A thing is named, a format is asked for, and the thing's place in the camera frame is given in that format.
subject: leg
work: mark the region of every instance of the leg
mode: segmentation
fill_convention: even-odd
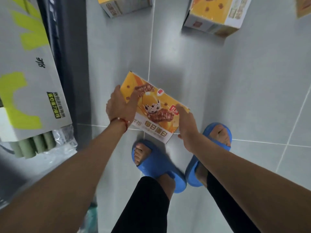
[[[139,165],[151,152],[143,144],[138,144],[135,164]],[[119,217],[112,233],[165,233],[169,201],[175,190],[175,181],[163,174],[157,179],[142,177],[130,200]]]
[[[231,145],[228,141],[228,134],[222,126],[216,126],[210,133],[210,136],[223,144],[226,143],[228,146]],[[195,174],[196,178],[208,189],[214,198],[217,206],[234,233],[260,232],[231,195],[201,163],[199,163]]]

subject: hand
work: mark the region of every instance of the hand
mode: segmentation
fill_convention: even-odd
[[[113,118],[123,118],[129,121],[129,125],[133,122],[138,103],[138,93],[133,91],[130,101],[126,103],[120,91],[120,85],[116,86],[114,92],[110,95],[110,100],[106,104],[106,113],[109,120]]]
[[[185,148],[191,152],[191,138],[199,134],[196,122],[192,113],[187,113],[185,109],[177,104],[176,108],[179,112],[179,132],[178,137],[184,141]]]

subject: red label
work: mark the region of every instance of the red label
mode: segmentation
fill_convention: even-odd
[[[176,115],[179,114],[178,111],[177,111],[177,109],[176,109],[176,107],[175,107],[175,105],[172,105],[171,108],[169,109],[169,111],[172,111],[172,112],[173,112],[174,114],[176,114]]]

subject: green cylindrical object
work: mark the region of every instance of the green cylindrical object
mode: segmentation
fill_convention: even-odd
[[[56,142],[55,142],[53,133],[52,132],[46,132],[46,133],[43,133],[43,136],[44,136],[45,142],[48,146],[48,150],[53,149],[56,146]]]
[[[11,148],[13,149],[14,153],[15,153],[15,157],[16,158],[22,158],[24,157],[23,156],[23,153],[21,151],[21,148],[18,144],[18,141],[15,141],[15,142],[10,142],[10,145],[11,145]]]
[[[34,147],[34,141],[32,138],[21,140],[18,142],[23,156],[27,158],[32,158],[36,156],[36,150]]]
[[[38,154],[48,150],[48,147],[46,145],[44,136],[42,134],[34,136],[33,140],[34,140],[34,143],[35,143],[36,150],[37,150]]]

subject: forearm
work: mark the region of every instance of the forearm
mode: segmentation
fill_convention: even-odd
[[[125,125],[114,122],[90,145],[0,212],[0,232],[77,232]]]
[[[191,151],[262,232],[310,232],[311,192],[222,149],[205,136]]]

